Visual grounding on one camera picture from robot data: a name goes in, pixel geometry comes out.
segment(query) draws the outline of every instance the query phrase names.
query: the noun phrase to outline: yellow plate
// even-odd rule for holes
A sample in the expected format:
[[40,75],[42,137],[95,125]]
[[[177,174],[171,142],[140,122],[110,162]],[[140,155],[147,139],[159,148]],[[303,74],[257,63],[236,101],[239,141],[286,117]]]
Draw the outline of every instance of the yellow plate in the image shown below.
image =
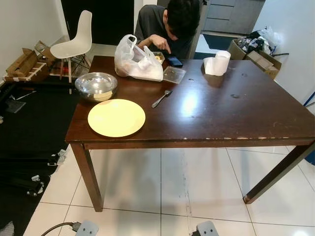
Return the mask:
[[94,106],[88,122],[96,132],[108,137],[123,137],[138,131],[146,115],[136,103],[124,99],[112,99]]

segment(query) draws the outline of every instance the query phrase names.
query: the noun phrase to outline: gray cabinet drawer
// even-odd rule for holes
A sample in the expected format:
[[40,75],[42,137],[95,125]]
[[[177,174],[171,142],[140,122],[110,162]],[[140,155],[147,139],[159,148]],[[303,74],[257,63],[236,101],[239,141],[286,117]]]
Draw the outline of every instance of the gray cabinet drawer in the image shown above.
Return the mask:
[[204,30],[224,31],[227,27],[227,20],[206,19]]
[[236,0],[212,0],[210,1],[210,4],[234,6],[235,2]]
[[233,11],[232,6],[210,5],[207,18],[226,19],[229,20]]

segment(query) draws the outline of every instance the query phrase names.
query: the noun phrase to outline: black hair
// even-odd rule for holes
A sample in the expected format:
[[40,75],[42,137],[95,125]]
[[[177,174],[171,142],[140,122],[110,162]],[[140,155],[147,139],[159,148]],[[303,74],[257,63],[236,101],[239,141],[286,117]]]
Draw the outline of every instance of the black hair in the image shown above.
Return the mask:
[[178,38],[194,36],[200,19],[199,0],[170,0],[167,18],[173,35]]

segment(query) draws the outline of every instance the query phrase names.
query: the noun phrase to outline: tabletop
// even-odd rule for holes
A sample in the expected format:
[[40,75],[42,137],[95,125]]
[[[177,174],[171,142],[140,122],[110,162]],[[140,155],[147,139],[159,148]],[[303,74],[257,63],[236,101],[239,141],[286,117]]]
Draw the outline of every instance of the tabletop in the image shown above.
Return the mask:
[[[118,90],[112,98],[140,105],[145,123],[126,137],[99,135],[87,120],[95,103],[81,100],[65,140],[157,148],[308,145],[315,139],[314,116],[250,60],[231,60],[223,76],[206,75],[202,60],[183,64],[187,72],[177,85],[119,77],[113,57],[95,56],[90,72],[115,76]],[[173,92],[151,108],[165,90]]]

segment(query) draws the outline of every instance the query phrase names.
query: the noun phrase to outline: man's hand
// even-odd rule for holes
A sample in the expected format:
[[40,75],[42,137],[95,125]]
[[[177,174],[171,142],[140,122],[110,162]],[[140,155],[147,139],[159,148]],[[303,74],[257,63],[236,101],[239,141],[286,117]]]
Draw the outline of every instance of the man's hand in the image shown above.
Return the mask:
[[167,43],[167,40],[161,36],[156,34],[152,34],[149,37],[150,41],[160,50],[166,50],[169,54],[171,54],[171,49]]

